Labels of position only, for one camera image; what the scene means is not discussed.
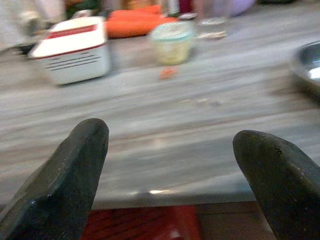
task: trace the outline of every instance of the crumb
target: crumb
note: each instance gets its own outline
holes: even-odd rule
[[[161,74],[160,74],[160,79],[170,79],[172,78],[174,75],[177,74],[177,69],[174,66],[167,66],[165,67]]]

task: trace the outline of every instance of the drinking glass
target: drinking glass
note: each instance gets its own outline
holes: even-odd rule
[[[198,39],[221,39],[227,35],[232,0],[196,0]]]

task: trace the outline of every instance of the stainless steel bowl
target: stainless steel bowl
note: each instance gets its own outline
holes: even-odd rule
[[[291,61],[291,69],[298,89],[320,100],[320,41],[299,48]]]

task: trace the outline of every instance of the gray wood grain surface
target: gray wood grain surface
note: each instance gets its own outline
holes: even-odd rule
[[[319,104],[293,87],[288,66],[297,47],[319,40],[319,12],[319,3],[254,6],[227,38],[196,41],[169,80],[159,80],[147,37],[109,41],[110,74],[62,87],[3,54],[0,205],[87,118],[110,128],[94,208],[254,200],[232,149],[244,129],[285,138],[319,164]]]

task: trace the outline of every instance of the white container with red stripe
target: white container with red stripe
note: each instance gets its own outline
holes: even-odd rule
[[[100,77],[110,71],[104,18],[83,16],[53,26],[29,53],[57,85]]]

